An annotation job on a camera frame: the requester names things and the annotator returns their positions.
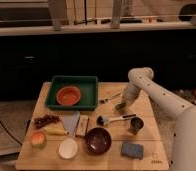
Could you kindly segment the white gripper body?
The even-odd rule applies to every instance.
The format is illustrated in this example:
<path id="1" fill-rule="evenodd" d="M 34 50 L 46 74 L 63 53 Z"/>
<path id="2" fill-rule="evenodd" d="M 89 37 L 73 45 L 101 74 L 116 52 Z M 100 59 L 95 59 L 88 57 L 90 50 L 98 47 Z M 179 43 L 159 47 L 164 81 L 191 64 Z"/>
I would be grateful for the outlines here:
<path id="1" fill-rule="evenodd" d="M 136 99 L 137 95 L 134 92 L 124 91 L 121 102 L 124 108 L 129 108 Z"/>

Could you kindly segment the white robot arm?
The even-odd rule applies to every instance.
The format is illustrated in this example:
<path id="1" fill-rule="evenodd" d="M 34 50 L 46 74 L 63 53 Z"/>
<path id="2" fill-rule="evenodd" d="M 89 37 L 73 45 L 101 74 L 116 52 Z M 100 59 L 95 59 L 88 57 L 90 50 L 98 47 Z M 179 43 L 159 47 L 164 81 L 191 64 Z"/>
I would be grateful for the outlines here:
<path id="1" fill-rule="evenodd" d="M 122 101 L 129 108 L 143 90 L 164 109 L 176 121 L 170 171 L 196 171 L 196 105 L 156 84 L 153 77 L 150 67 L 131 69 Z"/>

